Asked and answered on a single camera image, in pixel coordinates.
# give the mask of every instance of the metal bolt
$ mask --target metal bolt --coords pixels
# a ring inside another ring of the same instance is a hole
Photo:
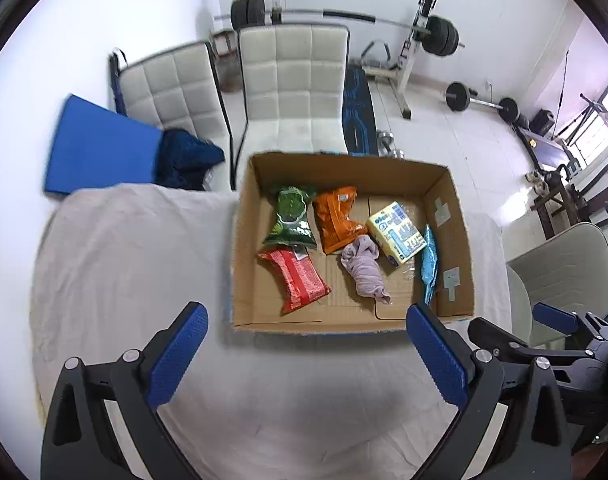
[[[547,370],[550,368],[550,361],[545,357],[538,357],[535,359],[535,364],[542,370]]]
[[[139,359],[139,350],[130,349],[126,350],[121,357],[127,363],[132,363],[133,361],[137,361]]]
[[[66,359],[64,366],[66,370],[74,370],[79,365],[79,359],[77,357],[69,357]]]
[[[475,358],[482,363],[487,363],[493,358],[493,356],[488,350],[479,349],[477,352],[475,352]]]

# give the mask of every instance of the pink cloth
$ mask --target pink cloth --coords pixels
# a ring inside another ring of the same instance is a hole
[[[359,235],[341,252],[341,264],[355,280],[357,293],[364,298],[390,303],[390,295],[384,290],[384,281],[375,261],[379,248],[369,235]]]

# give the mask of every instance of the tile floor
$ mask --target tile floor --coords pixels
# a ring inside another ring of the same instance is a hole
[[[413,118],[407,121],[386,82],[369,86],[378,129],[391,131],[407,158],[450,168],[464,213],[485,212],[502,228],[507,261],[545,241],[540,220],[529,209],[534,193],[524,174],[532,164],[494,110],[472,105],[455,113],[438,91],[410,86],[406,99]],[[241,93],[224,99],[237,150],[245,125],[244,99]]]

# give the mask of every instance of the black cable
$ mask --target black cable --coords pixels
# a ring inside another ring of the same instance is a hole
[[[558,127],[559,110],[562,109],[562,99],[564,99],[564,86],[566,86],[566,68],[568,67],[568,50],[566,51],[566,60],[564,61],[564,78],[562,79],[562,91],[559,92],[558,114],[555,116],[555,124],[553,125],[553,134],[551,139],[555,139],[555,130]]]

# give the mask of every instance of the yellow object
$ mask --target yellow object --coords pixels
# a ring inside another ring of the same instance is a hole
[[[407,262],[426,247],[426,240],[397,202],[372,215],[366,227],[394,267]]]

